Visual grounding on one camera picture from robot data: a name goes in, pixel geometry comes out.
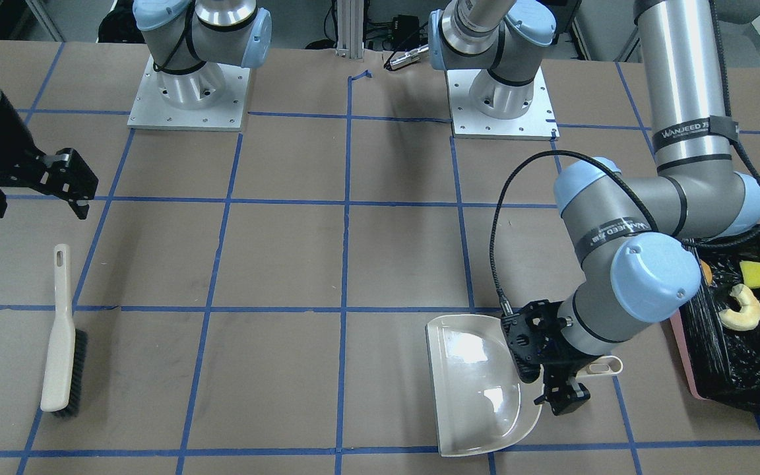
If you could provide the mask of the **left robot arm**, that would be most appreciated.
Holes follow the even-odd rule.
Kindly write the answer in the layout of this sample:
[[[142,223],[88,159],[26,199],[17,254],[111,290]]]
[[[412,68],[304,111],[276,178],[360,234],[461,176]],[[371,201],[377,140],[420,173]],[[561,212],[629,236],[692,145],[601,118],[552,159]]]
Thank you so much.
[[[555,202],[585,274],[565,301],[513,309],[500,283],[501,326],[522,382],[542,379],[536,404],[555,415],[589,399],[579,370],[700,289],[702,271],[683,241],[726,247],[760,232],[760,175],[733,120],[718,22],[744,24],[760,1],[637,1],[652,112],[656,175],[625,179],[609,159],[558,150],[574,163]]]

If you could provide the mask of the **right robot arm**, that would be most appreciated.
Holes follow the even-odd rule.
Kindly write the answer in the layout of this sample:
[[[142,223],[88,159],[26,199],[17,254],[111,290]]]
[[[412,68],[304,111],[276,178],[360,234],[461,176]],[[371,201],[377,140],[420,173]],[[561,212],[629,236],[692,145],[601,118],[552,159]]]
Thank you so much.
[[[133,18],[164,102],[177,110],[217,103],[224,64],[256,69],[268,56],[271,15],[254,1],[135,1]],[[3,188],[27,187],[66,201],[85,219],[98,183],[75,148],[40,150],[0,88],[0,218],[8,208]]]

